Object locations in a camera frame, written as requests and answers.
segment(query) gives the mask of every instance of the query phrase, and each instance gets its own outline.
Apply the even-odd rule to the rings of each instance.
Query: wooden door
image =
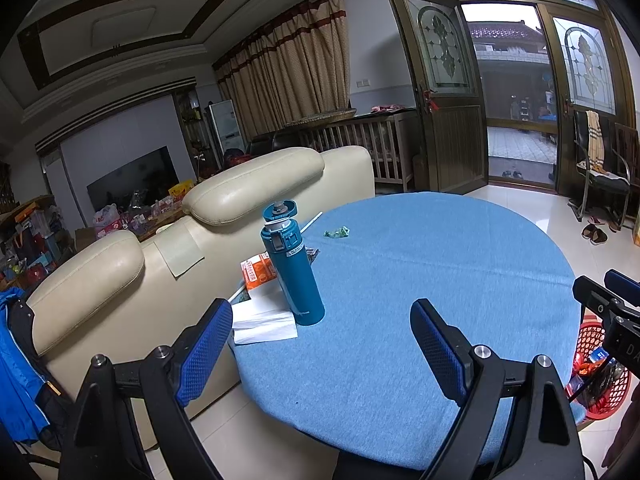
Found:
[[[628,124],[622,66],[607,23],[590,12],[540,5],[551,50],[556,86],[560,147],[558,193],[582,195],[584,177],[575,169],[574,110],[594,110]]]
[[[488,182],[478,62],[457,0],[389,0],[424,135],[428,189],[464,194]]]

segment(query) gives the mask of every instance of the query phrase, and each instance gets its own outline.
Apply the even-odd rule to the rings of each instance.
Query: blue tablecloth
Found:
[[[322,236],[343,225],[348,238]],[[296,339],[235,348],[245,392],[275,418],[367,458],[427,468],[458,407],[412,335],[417,298],[471,344],[526,362],[547,354],[569,380],[580,325],[574,273],[522,216],[465,196],[397,194],[329,211],[304,236],[321,250],[313,270],[324,319],[299,326]],[[485,461],[510,403],[500,404]]]

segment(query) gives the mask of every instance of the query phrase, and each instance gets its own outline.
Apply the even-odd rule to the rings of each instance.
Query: white straw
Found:
[[[319,212],[316,216],[314,216],[302,229],[300,229],[300,233],[303,233],[306,231],[306,228],[308,228],[313,222],[315,222],[316,220],[318,220],[320,218],[320,215],[322,214],[322,211]],[[236,290],[231,298],[229,298],[227,301],[229,303],[231,303],[235,298],[237,298],[238,296],[240,296],[240,294],[242,294],[244,292],[244,290],[246,289],[246,283],[243,283],[242,286]]]

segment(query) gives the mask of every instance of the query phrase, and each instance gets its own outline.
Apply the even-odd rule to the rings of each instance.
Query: curtain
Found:
[[[214,63],[246,140],[321,112],[348,108],[349,44],[343,0],[305,0]]]

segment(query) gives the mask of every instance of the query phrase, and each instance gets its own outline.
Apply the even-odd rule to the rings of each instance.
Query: flat screen tv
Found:
[[[131,195],[140,190],[143,205],[153,205],[169,194],[169,188],[178,184],[174,164],[166,146],[132,160],[89,184],[86,190],[96,211],[107,204],[115,204],[120,211],[127,210]]]

